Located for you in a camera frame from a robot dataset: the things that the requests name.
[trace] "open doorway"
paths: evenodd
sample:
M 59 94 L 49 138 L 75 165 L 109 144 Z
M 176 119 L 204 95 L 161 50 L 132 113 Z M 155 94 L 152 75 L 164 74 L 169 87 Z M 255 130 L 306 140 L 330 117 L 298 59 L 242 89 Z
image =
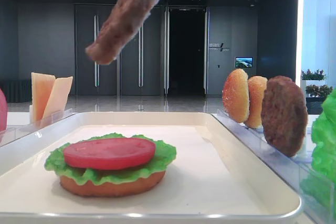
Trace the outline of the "open doorway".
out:
M 170 8 L 168 95 L 205 95 L 205 8 Z

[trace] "burger patty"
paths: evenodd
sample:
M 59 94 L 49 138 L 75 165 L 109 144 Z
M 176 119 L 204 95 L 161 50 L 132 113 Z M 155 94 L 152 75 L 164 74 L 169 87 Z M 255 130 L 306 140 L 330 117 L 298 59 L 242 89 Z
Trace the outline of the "burger patty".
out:
M 288 157 L 296 155 L 306 134 L 308 113 L 302 90 L 290 78 L 277 76 L 267 82 L 261 121 L 267 143 Z
M 122 48 L 137 34 L 150 10 L 158 2 L 159 0 L 118 0 L 98 38 L 86 48 L 87 55 L 102 65 L 113 62 Z

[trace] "orange cheese slice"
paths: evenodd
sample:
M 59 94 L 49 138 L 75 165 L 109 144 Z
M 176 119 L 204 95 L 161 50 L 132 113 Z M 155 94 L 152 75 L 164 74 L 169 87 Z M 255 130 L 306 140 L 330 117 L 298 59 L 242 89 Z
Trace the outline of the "orange cheese slice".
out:
M 33 122 L 43 118 L 56 77 L 42 73 L 31 73 L 33 93 Z
M 71 85 L 72 77 L 56 79 L 48 103 L 45 107 L 43 118 L 46 118 L 56 112 L 64 111 L 68 101 Z

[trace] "floor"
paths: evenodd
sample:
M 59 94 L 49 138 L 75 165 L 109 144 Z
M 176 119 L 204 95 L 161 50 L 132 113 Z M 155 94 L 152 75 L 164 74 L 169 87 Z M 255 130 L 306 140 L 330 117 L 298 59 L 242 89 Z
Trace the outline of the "floor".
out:
M 10 112 L 29 112 L 27 103 L 10 103 Z M 178 111 L 216 113 L 222 109 L 221 98 L 202 97 L 69 97 L 67 109 L 88 111 Z

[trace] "white tray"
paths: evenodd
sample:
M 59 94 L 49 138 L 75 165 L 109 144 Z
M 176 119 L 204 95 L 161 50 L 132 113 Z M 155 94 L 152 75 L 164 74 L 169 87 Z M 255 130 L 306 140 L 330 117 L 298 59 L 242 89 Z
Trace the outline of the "white tray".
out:
M 73 196 L 44 170 L 49 152 L 112 132 L 177 148 L 152 191 L 121 199 Z M 294 223 L 302 200 L 241 141 L 205 113 L 89 112 L 0 148 L 0 223 Z

